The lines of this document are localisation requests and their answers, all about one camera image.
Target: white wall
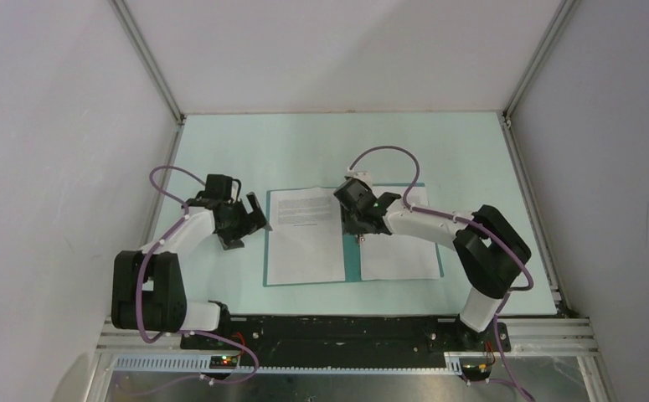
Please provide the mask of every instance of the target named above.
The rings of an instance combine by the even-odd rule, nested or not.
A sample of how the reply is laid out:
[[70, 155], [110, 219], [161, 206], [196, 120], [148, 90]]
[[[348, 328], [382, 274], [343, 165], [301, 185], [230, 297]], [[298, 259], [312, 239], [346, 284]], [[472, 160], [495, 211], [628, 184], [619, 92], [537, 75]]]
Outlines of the white wall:
[[565, 293], [649, 401], [649, 2], [582, 2], [513, 125]]
[[106, 0], [0, 2], [0, 400], [94, 351], [173, 131]]
[[186, 112], [501, 110], [560, 0], [131, 0]]

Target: light blue table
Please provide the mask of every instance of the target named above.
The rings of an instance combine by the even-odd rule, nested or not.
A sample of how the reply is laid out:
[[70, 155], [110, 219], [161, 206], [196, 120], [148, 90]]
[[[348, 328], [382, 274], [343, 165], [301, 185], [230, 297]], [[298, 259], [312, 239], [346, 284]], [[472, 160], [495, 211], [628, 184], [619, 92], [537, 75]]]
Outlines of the light blue table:
[[[537, 285], [513, 294], [504, 314], [555, 314], [538, 247], [497, 115], [464, 113], [368, 113], [189, 116], [174, 164], [205, 178], [239, 178], [265, 206], [268, 190], [333, 186], [350, 162], [377, 145], [398, 145], [420, 160], [420, 181], [430, 205], [445, 210], [499, 208], [532, 249], [527, 267]], [[366, 156], [357, 168], [378, 183], [408, 182], [412, 162], [395, 151]], [[173, 173], [168, 191], [188, 198], [198, 184]], [[180, 215], [164, 201], [160, 235]], [[445, 277], [437, 281], [368, 281], [263, 287], [264, 232], [245, 238], [245, 248], [223, 251], [215, 237], [181, 261], [189, 298], [217, 300], [239, 314], [457, 314], [470, 284], [454, 251], [440, 248]], [[524, 283], [523, 276], [516, 285]]]

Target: white paper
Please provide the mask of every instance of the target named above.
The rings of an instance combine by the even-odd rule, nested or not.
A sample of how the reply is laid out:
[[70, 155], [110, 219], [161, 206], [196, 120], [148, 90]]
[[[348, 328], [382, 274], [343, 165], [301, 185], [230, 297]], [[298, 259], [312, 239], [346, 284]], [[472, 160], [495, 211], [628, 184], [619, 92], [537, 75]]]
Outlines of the white paper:
[[[382, 193], [403, 195], [405, 187], [373, 186], [376, 197]], [[408, 195], [412, 204], [427, 205], [425, 187], [413, 187]], [[402, 209], [397, 200], [389, 211]], [[366, 234], [361, 244], [361, 279], [440, 279], [440, 264], [435, 243], [416, 237], [394, 234]]]
[[345, 281], [341, 209], [331, 188], [270, 193], [267, 284]]

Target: sheet of paper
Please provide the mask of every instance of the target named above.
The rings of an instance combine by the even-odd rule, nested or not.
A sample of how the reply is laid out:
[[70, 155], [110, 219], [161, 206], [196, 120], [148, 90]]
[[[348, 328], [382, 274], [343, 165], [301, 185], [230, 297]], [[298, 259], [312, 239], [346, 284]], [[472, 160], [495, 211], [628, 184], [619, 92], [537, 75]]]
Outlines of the sheet of paper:
[[270, 193], [267, 284], [345, 281], [339, 202], [331, 188]]
[[[382, 193], [403, 194], [404, 187], [373, 186], [376, 196]], [[412, 204], [427, 205], [425, 187], [413, 187], [408, 195]], [[389, 211], [402, 209], [397, 200]], [[361, 244], [361, 279], [440, 279], [440, 263], [434, 243], [405, 235], [367, 234]]]

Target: purple cord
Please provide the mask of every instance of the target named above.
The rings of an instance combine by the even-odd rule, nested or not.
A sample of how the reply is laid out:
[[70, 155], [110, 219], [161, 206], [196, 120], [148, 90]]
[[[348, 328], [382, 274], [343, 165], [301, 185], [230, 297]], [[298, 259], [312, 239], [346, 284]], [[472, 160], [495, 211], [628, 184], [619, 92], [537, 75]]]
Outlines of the purple cord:
[[[176, 166], [170, 166], [170, 165], [163, 165], [159, 167], [155, 167], [150, 173], [149, 173], [149, 182], [152, 184], [152, 186], [161, 194], [163, 194], [166, 197], [169, 197], [177, 202], [179, 202], [183, 206], [183, 214], [186, 215], [188, 214], [188, 205], [186, 204], [185, 201], [180, 199], [179, 197], [169, 193], [167, 190], [161, 188], [157, 184], [157, 181], [154, 180], [154, 174], [157, 172], [160, 172], [162, 170], [166, 169], [172, 169], [172, 170], [177, 170], [182, 173], [186, 173], [188, 176], [191, 178], [195, 179], [198, 181], [200, 184], [202, 184], [204, 187], [206, 183], [198, 178], [195, 174], [189, 172], [186, 169], [183, 169], [181, 167], [176, 167]], [[162, 236], [159, 238], [159, 240], [164, 240], [166, 241], [168, 238], [170, 238], [176, 230], [181, 227], [181, 225], [186, 221], [186, 219], [182, 216], [172, 227], [170, 227]], [[139, 266], [139, 272], [136, 277], [136, 327], [139, 330], [139, 336], [142, 337], [142, 340], [146, 343], [154, 343], [156, 342], [163, 334], [164, 332], [160, 332], [157, 335], [154, 336], [154, 338], [150, 338], [149, 335], [147, 334], [147, 330], [144, 328], [144, 316], [143, 316], [143, 309], [142, 309], [142, 292], [143, 292], [143, 282], [144, 282], [144, 275], [147, 273], [147, 265], [149, 264], [149, 260], [154, 256], [154, 253], [158, 250], [158, 248], [161, 247], [160, 241], [157, 241], [152, 245], [152, 247], [147, 251], [147, 253], [144, 255], [144, 260], [142, 261], [142, 264]], [[218, 384], [237, 384], [241, 383], [243, 381], [246, 381], [247, 379], [250, 379], [252, 376], [257, 373], [258, 369], [260, 368], [260, 361], [258, 360], [257, 356], [255, 356], [255, 353], [247, 348], [245, 345], [242, 345], [240, 343], [233, 342], [227, 338], [220, 337], [219, 335], [215, 335], [210, 332], [205, 332], [205, 331], [193, 331], [194, 334], [203, 336], [203, 337], [208, 337], [212, 339], [216, 339], [220, 342], [227, 343], [232, 346], [236, 346], [237, 348], [242, 349], [244, 352], [248, 353], [252, 358], [253, 362], [255, 364], [255, 369], [250, 372], [248, 375], [244, 376], [241, 379], [236, 379], [232, 381], [227, 381], [227, 380], [221, 380], [221, 379], [211, 379], [210, 377], [204, 376], [205, 379], [213, 380], [215, 383]], [[178, 333], [181, 334], [189, 334], [191, 331], [189, 330], [182, 330], [179, 331]], [[187, 376], [180, 377], [178, 379], [174, 379], [173, 381], [169, 381], [168, 383], [161, 385], [159, 387], [156, 387], [155, 389], [150, 389], [148, 391], [140, 392], [140, 393], [129, 393], [128, 394], [132, 396], [142, 396], [142, 395], [147, 395], [147, 394], [153, 394], [155, 392], [158, 392], [162, 389], [168, 388], [174, 384], [178, 384], [182, 381], [185, 381], [187, 379], [200, 379], [201, 375], [200, 374], [190, 374]]]
[[[519, 267], [521, 272], [526, 277], [526, 280], [528, 282], [528, 284], [526, 286], [511, 287], [511, 288], [509, 288], [509, 292], [511, 292], [511, 291], [528, 291], [528, 290], [531, 290], [533, 288], [533, 278], [531, 277], [531, 273], [528, 271], [526, 266], [524, 266], [524, 263], [519, 259], [519, 257], [517, 257], [516, 254], [514, 254], [512, 249], [510, 249], [509, 246], [504, 244], [504, 242], [501, 239], [499, 239], [495, 234], [493, 234], [491, 232], [491, 230], [485, 228], [481, 224], [478, 224], [477, 222], [475, 222], [473, 220], [470, 220], [470, 219], [462, 218], [462, 217], [459, 217], [459, 216], [456, 217], [455, 215], [448, 214], [447, 212], [441, 212], [441, 211], [436, 211], [434, 209], [427, 209], [427, 208], [415, 207], [415, 206], [410, 205], [410, 203], [408, 202], [408, 193], [410, 193], [410, 190], [413, 187], [415, 187], [415, 185], [418, 183], [418, 178], [420, 177], [420, 164], [418, 163], [418, 159], [415, 157], [415, 155], [413, 155], [407, 149], [404, 149], [402, 147], [396, 147], [395, 145], [382, 145], [382, 146], [379, 146], [379, 147], [370, 148], [370, 149], [364, 151], [356, 159], [354, 159], [351, 166], [348, 167], [348, 170], [352, 171], [354, 169], [354, 167], [356, 167], [356, 164], [359, 161], [361, 161], [361, 159], [363, 157], [365, 157], [366, 155], [368, 155], [369, 153], [371, 153], [373, 151], [378, 151], [378, 150], [381, 150], [381, 149], [393, 149], [395, 151], [401, 151], [402, 153], [408, 155], [410, 157], [410, 159], [413, 160], [413, 163], [415, 164], [415, 176], [413, 177], [413, 181], [410, 182], [409, 186], [405, 189], [405, 192], [403, 192], [403, 205], [405, 205], [405, 207], [407, 209], [410, 209], [411, 211], [421, 212], [423, 214], [430, 214], [430, 215], [434, 215], [434, 216], [439, 216], [441, 218], [449, 219], [449, 220], [451, 220], [453, 222], [460, 221], [463, 224], [469, 224], [473, 228], [480, 230], [482, 233], [487, 235], [489, 237], [489, 239], [491, 239], [495, 244], [497, 244], [499, 247], [501, 247], [502, 250], [504, 250], [504, 252], [507, 253], [507, 255], [509, 255], [512, 258], [514, 263], [517, 264], [517, 266]], [[509, 368], [509, 365], [507, 364], [507, 357], [504, 355], [504, 349], [502, 349], [502, 341], [499, 338], [499, 330], [497, 329], [498, 314], [504, 308], [504, 306], [507, 305], [507, 301], [509, 300], [509, 295], [510, 295], [509, 292], [504, 296], [504, 299], [502, 300], [502, 303], [499, 304], [499, 307], [497, 308], [497, 311], [494, 313], [494, 318], [492, 319], [492, 326], [494, 327], [494, 336], [495, 336], [495, 339], [497, 340], [497, 349], [499, 350], [499, 355], [502, 358], [502, 362], [504, 363], [504, 368], [507, 370], [507, 374], [509, 374], [509, 378], [512, 381], [508, 381], [508, 380], [505, 380], [505, 379], [499, 379], [499, 380], [495, 379], [495, 380], [490, 380], [489, 382], [490, 383], [494, 382], [495, 384], [513, 385], [522, 394], [524, 399], [526, 399], [528, 401], [535, 401], [533, 396], [526, 389], [524, 389], [521, 385], [519, 385], [519, 383], [517, 382], [517, 379], [512, 374], [512, 370]]]

